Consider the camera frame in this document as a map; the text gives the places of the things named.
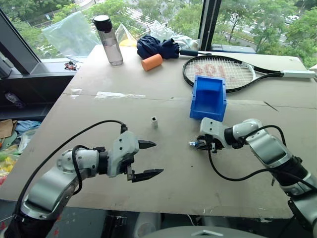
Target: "racket strings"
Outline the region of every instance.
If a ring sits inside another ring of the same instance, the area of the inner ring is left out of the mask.
[[[192,82],[196,75],[224,78],[227,89],[244,86],[254,78],[254,71],[246,64],[222,58],[194,60],[186,66],[185,72]]]

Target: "blue cloth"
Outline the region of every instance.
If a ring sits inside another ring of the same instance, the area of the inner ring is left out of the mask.
[[[40,121],[35,120],[18,120],[16,124],[16,132],[22,134],[27,130],[38,128],[41,125]]]
[[[146,59],[156,54],[160,54],[164,59],[178,58],[179,45],[171,38],[164,40],[150,36],[149,34],[141,37],[137,42],[138,55],[142,59]]]

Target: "tennis racket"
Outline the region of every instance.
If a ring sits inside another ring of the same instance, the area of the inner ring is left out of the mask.
[[[314,71],[274,71],[259,68],[237,59],[225,56],[198,56],[188,60],[183,66],[185,81],[193,86],[195,76],[224,78],[226,92],[236,92],[255,82],[269,77],[314,78]]]

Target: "table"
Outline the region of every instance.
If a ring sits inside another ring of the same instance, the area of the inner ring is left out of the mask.
[[[140,139],[158,144],[141,150],[132,168],[137,173],[145,169],[164,169],[164,172],[139,183],[127,182],[125,175],[87,179],[69,206],[254,218],[291,216],[287,197],[278,184],[271,186],[270,174],[263,173],[243,182],[226,181],[214,173],[205,151],[189,147],[188,142],[199,133],[200,122],[189,118],[192,89],[181,74],[187,58],[165,60],[162,66],[144,72],[135,48],[121,50],[124,65],[111,67],[102,47],[94,48],[0,188],[1,199],[17,199],[33,169],[73,134],[100,120],[119,119]],[[295,57],[217,54],[270,69],[305,69]],[[314,80],[272,78],[227,98],[224,124],[257,118],[263,124],[280,126],[291,152],[317,174]],[[152,116],[158,118],[158,129],[151,127]],[[76,144],[110,148],[118,135],[119,126],[101,125],[74,139],[60,153]],[[56,158],[45,165],[37,178]],[[219,151],[214,160],[218,169],[232,178],[262,168],[247,146]]]

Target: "clear plastic bottle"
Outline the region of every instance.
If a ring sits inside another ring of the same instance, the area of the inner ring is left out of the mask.
[[[109,63],[113,66],[121,65],[123,58],[110,18],[107,15],[95,16],[93,23],[98,30]]]

